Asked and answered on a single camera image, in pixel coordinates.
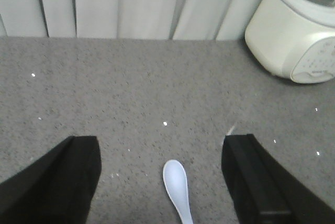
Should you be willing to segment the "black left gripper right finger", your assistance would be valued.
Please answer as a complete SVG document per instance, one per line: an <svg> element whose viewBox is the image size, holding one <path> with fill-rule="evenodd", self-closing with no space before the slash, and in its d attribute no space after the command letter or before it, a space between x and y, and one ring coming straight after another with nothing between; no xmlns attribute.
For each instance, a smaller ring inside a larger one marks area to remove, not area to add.
<svg viewBox="0 0 335 224"><path fill-rule="evenodd" d="M334 210L253 134L225 136L221 169L239 223L334 223Z"/></svg>

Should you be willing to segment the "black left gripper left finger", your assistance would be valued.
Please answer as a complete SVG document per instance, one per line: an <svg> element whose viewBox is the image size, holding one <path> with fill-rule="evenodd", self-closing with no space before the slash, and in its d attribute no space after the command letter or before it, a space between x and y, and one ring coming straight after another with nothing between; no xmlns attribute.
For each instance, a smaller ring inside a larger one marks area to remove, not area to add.
<svg viewBox="0 0 335 224"><path fill-rule="evenodd" d="M86 223L101 171L97 137L67 137L1 183L1 223Z"/></svg>

